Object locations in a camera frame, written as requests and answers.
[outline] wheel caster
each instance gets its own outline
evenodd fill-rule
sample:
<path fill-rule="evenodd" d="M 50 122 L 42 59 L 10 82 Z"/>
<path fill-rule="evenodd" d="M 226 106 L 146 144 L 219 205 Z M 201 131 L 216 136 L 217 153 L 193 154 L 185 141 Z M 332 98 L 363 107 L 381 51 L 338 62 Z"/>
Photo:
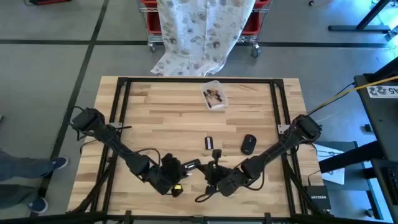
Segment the wheel caster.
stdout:
<path fill-rule="evenodd" d="M 156 47 L 154 43 L 148 42 L 149 50 L 154 53 L 156 51 Z"/>
<path fill-rule="evenodd" d="M 371 208 L 365 211 L 365 215 L 367 217 L 374 218 L 374 212 Z"/>
<path fill-rule="evenodd" d="M 156 51 L 156 47 L 155 47 L 155 46 L 149 47 L 149 50 L 150 50 L 152 53 L 154 53 L 154 52 Z"/>
<path fill-rule="evenodd" d="M 254 58 L 257 58 L 260 55 L 260 52 L 261 52 L 261 49 L 258 44 L 253 44 L 253 46 L 251 46 L 251 55 Z"/>

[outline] metal cart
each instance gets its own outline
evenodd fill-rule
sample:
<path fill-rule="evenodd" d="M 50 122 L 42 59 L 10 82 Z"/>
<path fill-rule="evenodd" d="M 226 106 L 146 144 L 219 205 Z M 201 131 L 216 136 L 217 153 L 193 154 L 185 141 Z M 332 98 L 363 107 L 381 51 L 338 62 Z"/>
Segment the metal cart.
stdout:
<path fill-rule="evenodd" d="M 156 51 L 156 43 L 159 42 L 163 42 L 163 38 L 162 38 L 162 34 L 161 31 L 158 32 L 151 32 L 148 29 L 148 22 L 147 22 L 147 15 L 148 12 L 158 12 L 157 10 L 157 5 L 156 5 L 156 1 L 155 0 L 136 0 L 137 1 L 137 5 L 138 5 L 138 9 L 139 12 L 141 14 L 142 19 L 144 20 L 144 23 L 146 25 L 146 34 L 147 34 L 147 38 L 148 38 L 148 47 L 149 50 L 151 52 L 155 52 Z M 251 55 L 254 58 L 257 58 L 261 52 L 260 46 L 257 42 L 258 40 L 258 34 L 260 33 L 261 27 L 262 27 L 262 23 L 264 22 L 264 19 L 267 16 L 267 13 L 269 11 L 269 8 L 271 6 L 272 0 L 260 0 L 260 1 L 256 1 L 256 3 L 254 4 L 254 8 L 252 10 L 252 14 L 259 14 L 260 18 L 261 18 L 261 22 L 259 22 L 257 30 L 255 30 L 253 34 L 245 34 L 245 30 L 246 27 L 248 26 L 248 23 L 246 24 L 245 29 L 243 29 L 243 34 L 239 37 L 238 39 L 238 43 L 247 43 L 250 44 L 252 49 L 251 49 Z"/>

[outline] clear plastic container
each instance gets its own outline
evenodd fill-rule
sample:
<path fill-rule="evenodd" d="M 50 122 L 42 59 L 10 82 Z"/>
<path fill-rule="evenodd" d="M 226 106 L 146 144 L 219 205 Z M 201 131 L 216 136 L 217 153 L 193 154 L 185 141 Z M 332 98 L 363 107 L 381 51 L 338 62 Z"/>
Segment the clear plastic container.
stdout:
<path fill-rule="evenodd" d="M 218 110 L 228 106 L 224 88 L 217 80 L 202 84 L 201 95 L 209 110 Z"/>

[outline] white paper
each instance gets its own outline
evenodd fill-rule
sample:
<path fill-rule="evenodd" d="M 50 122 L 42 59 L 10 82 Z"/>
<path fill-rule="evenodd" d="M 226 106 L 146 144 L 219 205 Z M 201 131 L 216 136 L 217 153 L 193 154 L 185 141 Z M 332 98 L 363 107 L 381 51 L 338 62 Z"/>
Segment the white paper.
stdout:
<path fill-rule="evenodd" d="M 316 149 L 318 151 L 318 161 L 322 161 L 324 159 L 328 159 L 335 155 L 344 153 L 343 151 L 340 151 L 337 149 L 332 149 L 332 148 L 325 147 L 325 146 L 320 146 L 318 144 L 314 144 L 314 146 L 316 147 Z M 322 174 L 322 179 L 328 180 L 328 181 L 336 183 L 336 184 L 343 185 L 344 184 L 344 173 L 345 173 L 345 168 L 333 170 L 333 171 Z"/>
<path fill-rule="evenodd" d="M 398 86 L 366 87 L 370 98 L 398 98 Z"/>

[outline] jeans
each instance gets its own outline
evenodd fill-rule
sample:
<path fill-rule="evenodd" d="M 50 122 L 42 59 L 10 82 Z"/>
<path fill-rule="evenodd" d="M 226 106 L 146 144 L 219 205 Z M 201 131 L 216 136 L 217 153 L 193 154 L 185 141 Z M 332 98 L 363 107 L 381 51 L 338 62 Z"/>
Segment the jeans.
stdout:
<path fill-rule="evenodd" d="M 49 159 L 13 157 L 0 149 L 0 181 L 13 177 L 40 178 L 53 171 Z M 0 208 L 19 203 L 30 204 L 37 198 L 37 189 L 17 184 L 0 184 Z"/>

